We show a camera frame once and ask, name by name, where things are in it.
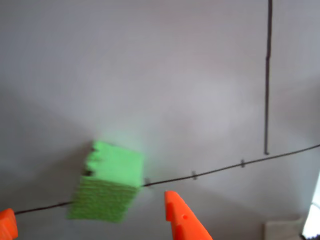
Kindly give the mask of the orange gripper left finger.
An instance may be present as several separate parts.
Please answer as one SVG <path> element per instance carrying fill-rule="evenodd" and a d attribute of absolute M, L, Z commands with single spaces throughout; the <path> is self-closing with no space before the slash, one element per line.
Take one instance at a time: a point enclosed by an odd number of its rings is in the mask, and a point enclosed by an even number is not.
<path fill-rule="evenodd" d="M 18 227 L 13 209 L 7 208 L 0 212 L 0 240 L 15 240 Z"/>

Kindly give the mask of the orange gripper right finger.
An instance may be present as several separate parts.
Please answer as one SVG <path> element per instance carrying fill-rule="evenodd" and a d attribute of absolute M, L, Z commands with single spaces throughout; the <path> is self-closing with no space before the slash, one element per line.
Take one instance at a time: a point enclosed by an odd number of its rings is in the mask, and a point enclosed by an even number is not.
<path fill-rule="evenodd" d="M 165 218 L 173 240 L 213 240 L 193 211 L 175 191 L 164 192 Z"/>

